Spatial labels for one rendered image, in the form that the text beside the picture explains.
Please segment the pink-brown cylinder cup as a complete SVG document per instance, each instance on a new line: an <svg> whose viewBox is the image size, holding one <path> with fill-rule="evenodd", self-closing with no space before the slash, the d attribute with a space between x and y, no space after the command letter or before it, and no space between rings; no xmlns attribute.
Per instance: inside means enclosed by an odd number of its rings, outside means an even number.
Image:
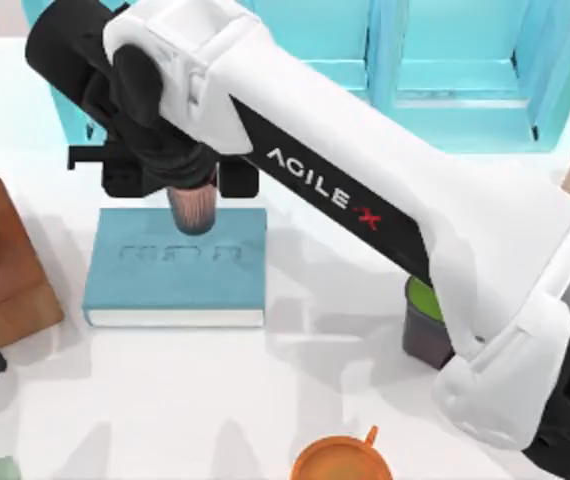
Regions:
<svg viewBox="0 0 570 480"><path fill-rule="evenodd" d="M207 184L195 189L166 188L174 223L186 235L202 235L216 219L216 188Z"/></svg>

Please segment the blue book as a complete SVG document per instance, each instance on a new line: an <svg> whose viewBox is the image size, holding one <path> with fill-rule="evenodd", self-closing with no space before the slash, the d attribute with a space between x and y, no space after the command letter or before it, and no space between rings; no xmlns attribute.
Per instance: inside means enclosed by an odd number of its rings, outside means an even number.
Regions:
<svg viewBox="0 0 570 480"><path fill-rule="evenodd" d="M162 208L101 210L82 310L104 328L260 328L267 215L222 208L200 236Z"/></svg>

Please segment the brown wooden board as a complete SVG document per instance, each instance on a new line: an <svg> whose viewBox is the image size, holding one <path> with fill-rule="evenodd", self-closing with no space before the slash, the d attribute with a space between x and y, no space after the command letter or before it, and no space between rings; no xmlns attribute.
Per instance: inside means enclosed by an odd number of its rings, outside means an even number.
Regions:
<svg viewBox="0 0 570 480"><path fill-rule="evenodd" d="M0 347L63 319L54 289L0 178Z"/></svg>

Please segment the light blue rack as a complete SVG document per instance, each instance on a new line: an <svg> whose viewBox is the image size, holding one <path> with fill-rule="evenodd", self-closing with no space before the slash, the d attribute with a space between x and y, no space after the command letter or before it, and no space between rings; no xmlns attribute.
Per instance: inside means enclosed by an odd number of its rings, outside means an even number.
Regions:
<svg viewBox="0 0 570 480"><path fill-rule="evenodd" d="M293 55L448 152L548 151L570 0L237 0Z"/></svg>

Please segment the dark cup with green inside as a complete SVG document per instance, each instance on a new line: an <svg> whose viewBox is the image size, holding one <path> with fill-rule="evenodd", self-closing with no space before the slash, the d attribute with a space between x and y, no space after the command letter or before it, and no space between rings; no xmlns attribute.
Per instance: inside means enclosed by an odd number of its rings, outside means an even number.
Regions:
<svg viewBox="0 0 570 480"><path fill-rule="evenodd" d="M434 291L418 278L405 283L402 347L406 354L441 370L454 352Z"/></svg>

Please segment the orange cup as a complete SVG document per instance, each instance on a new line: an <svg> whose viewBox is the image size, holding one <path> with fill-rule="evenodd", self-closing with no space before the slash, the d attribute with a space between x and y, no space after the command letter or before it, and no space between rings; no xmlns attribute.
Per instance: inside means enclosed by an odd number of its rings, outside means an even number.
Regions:
<svg viewBox="0 0 570 480"><path fill-rule="evenodd" d="M378 431L373 425L364 440L336 435L312 442L294 461L289 480L394 480L374 448Z"/></svg>

